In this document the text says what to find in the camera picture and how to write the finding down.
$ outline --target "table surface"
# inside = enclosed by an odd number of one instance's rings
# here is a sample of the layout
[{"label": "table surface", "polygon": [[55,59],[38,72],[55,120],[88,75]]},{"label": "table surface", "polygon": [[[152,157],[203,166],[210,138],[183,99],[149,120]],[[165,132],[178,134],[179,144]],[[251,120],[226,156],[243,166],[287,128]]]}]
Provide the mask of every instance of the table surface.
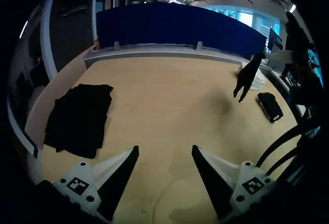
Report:
[{"label": "table surface", "polygon": [[[91,165],[139,145],[140,156],[115,213],[116,223],[216,223],[215,211],[192,159],[192,145],[230,162],[257,162],[297,123],[267,80],[283,118],[271,124],[249,91],[233,98],[238,65],[194,58],[120,58],[94,63],[76,85],[109,84],[113,98],[104,144],[95,159],[45,145],[42,176],[55,181],[79,161]],[[295,147],[298,137],[277,149],[267,170]],[[287,163],[277,169],[274,179]]]}]

